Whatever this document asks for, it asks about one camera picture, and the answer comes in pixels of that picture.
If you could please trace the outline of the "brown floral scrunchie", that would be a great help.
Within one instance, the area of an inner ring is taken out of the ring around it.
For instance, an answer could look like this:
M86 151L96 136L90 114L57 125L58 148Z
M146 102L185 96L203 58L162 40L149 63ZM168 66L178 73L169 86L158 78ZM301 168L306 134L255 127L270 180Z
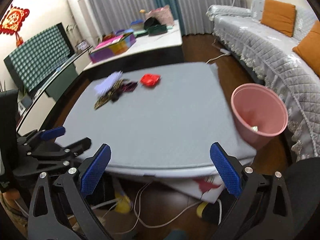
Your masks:
M94 109L102 107L104 104L109 101L115 102L124 92L125 82L129 81L128 79L120 79L118 80L110 90L108 90L104 95L102 95L94 105Z

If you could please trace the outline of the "purple foam fruit net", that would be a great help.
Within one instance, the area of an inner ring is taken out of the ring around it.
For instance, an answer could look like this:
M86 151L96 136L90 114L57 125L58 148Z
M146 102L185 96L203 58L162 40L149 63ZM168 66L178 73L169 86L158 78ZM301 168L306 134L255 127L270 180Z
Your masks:
M113 72L108 77L103 79L101 83L95 86L95 94L96 96L103 96L105 95L113 86L114 84L120 80L123 72Z

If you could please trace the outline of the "black pink snack wrapper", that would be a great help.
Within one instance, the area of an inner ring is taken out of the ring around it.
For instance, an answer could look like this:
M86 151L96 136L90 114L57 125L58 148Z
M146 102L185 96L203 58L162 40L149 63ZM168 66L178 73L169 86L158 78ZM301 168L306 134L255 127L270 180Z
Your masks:
M129 93L136 89L138 85L138 82L128 82L128 83L122 83L120 87L120 91L122 93Z

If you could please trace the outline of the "red wrapper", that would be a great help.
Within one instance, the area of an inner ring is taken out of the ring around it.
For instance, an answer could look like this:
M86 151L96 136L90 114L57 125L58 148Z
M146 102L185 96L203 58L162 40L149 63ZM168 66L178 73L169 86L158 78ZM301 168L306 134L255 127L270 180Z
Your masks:
M158 74L145 74L140 79L140 83L146 87L154 87L159 83L161 76Z

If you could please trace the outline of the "pink trash bin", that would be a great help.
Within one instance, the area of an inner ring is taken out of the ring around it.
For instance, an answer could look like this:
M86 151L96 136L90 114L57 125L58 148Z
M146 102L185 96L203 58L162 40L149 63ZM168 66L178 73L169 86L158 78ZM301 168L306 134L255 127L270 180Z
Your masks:
M280 135L289 121L280 97L256 83L245 83L233 91L231 109L240 137L256 150Z

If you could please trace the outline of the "white and green TV cabinet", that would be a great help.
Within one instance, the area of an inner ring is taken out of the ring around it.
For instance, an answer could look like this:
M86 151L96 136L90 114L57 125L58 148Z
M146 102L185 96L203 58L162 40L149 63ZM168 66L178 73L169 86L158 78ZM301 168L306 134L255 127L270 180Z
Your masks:
M17 125L18 133L24 134L41 128L59 98L89 64L88 53L91 49L92 47L88 47L74 54L49 77L36 92L31 106L23 112L21 121Z

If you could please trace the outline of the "television with checked cloth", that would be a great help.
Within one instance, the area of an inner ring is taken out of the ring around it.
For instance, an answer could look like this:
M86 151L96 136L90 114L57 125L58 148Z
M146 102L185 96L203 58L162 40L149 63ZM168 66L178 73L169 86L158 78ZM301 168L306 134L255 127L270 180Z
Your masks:
M25 41L4 64L19 91L34 94L74 54L62 23L58 23Z

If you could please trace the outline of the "grey felt table mat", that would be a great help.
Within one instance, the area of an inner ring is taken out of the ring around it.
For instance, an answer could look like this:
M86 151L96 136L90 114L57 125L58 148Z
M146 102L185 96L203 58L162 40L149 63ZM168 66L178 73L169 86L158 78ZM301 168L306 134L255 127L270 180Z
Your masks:
M156 87L138 85L99 109L94 108L98 81L91 82L68 114L66 133L57 143L67 146L91 139L91 148L81 159L108 144L112 151L108 172L157 178L215 174L209 156L215 142L242 164L254 159L256 150L235 128L217 65L172 64L127 72L123 78L138 81L147 73L160 75Z

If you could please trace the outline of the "white standing air conditioner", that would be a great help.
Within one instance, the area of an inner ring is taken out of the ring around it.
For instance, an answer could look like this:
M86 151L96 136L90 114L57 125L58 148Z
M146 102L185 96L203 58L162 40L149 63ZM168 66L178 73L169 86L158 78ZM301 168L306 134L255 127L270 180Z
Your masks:
M97 46L102 32L97 23L89 0L67 0L73 18L82 38L92 46Z

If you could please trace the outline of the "colourful gift box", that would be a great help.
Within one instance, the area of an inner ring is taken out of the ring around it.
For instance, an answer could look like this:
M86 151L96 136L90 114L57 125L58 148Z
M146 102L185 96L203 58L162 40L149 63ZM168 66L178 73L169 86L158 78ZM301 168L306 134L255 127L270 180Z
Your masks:
M135 42L133 33L125 33L101 42L89 53L89 57L93 63L97 63L126 52Z

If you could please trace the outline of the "red Chinese knot decoration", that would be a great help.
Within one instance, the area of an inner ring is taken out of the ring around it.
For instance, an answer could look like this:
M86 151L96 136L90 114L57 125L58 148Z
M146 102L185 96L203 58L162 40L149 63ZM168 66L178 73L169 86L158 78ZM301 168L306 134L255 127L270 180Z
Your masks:
M15 35L16 47L23 44L23 38L20 37L20 31L23 22L29 16L30 10L11 5L10 9L1 20L1 34Z

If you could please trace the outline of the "white marble coffee table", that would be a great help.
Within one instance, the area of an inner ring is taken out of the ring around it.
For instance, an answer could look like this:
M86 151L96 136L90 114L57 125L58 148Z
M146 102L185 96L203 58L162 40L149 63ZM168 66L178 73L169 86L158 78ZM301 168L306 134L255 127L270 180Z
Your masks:
M89 63L83 70L92 80L106 77L114 71L130 72L184 62L179 21L161 35L142 36L126 52L97 63Z

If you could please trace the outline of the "blue lidded bowl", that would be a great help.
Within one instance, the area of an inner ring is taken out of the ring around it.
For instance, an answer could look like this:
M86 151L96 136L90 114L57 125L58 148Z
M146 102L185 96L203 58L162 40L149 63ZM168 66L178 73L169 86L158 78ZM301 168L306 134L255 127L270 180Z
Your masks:
M133 31L141 31L144 30L144 21L143 20L136 20L130 23L130 28Z

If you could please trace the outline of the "dark green round tin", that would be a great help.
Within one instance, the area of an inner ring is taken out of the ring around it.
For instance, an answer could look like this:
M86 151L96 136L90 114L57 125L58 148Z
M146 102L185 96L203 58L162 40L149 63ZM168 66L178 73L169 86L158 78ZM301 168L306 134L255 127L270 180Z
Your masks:
M149 36L157 36L168 32L166 25L153 25L147 29Z

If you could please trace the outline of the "black cap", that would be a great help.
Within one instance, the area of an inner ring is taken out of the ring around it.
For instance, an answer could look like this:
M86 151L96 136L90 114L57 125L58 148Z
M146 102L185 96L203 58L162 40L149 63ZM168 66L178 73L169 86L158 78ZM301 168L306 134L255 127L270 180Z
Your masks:
M156 25L161 25L161 23L155 17L149 17L144 22L144 29L148 30L149 28Z

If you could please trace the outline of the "grey quilted sofa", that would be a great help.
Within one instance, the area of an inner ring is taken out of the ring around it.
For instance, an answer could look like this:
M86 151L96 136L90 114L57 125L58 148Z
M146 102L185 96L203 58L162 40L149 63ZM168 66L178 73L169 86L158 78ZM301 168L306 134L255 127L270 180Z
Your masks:
M264 3L253 0L249 9L214 4L206 15L218 40L285 103L297 160L319 157L319 76L293 51L317 16L296 7L293 36L288 37L262 24Z

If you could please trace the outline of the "orange cushion near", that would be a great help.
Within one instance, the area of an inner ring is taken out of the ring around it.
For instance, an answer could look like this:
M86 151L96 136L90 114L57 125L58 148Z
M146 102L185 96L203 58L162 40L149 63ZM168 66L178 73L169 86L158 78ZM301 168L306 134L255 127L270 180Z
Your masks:
M298 46L293 47L293 52L296 53L306 64L319 76L320 69L320 22L316 21Z

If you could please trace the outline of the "orange cushion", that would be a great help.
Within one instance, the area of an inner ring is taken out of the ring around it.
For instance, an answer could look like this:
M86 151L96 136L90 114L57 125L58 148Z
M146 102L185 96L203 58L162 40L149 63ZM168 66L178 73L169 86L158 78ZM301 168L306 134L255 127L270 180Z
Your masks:
M296 6L276 0L265 0L261 24L288 37L293 36Z
M296 53L306 64L319 76L320 69L320 22L316 21L298 46L293 47L293 52Z

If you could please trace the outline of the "orange cushion far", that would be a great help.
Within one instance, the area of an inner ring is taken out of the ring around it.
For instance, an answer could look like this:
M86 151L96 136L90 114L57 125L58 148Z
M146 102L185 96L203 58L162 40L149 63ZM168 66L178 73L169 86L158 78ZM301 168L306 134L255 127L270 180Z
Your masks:
M288 37L293 36L296 6L276 0L265 0L261 24Z

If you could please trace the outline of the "small photo frame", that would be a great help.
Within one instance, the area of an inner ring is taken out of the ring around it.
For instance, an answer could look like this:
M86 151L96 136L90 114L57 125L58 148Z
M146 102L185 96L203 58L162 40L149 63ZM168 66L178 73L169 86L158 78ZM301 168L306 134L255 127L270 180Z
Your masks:
M82 40L81 42L79 42L75 48L76 48L76 52L78 54L80 54L81 52L83 52L84 50L86 50L87 48L90 48L91 45L89 44L89 42L87 40Z

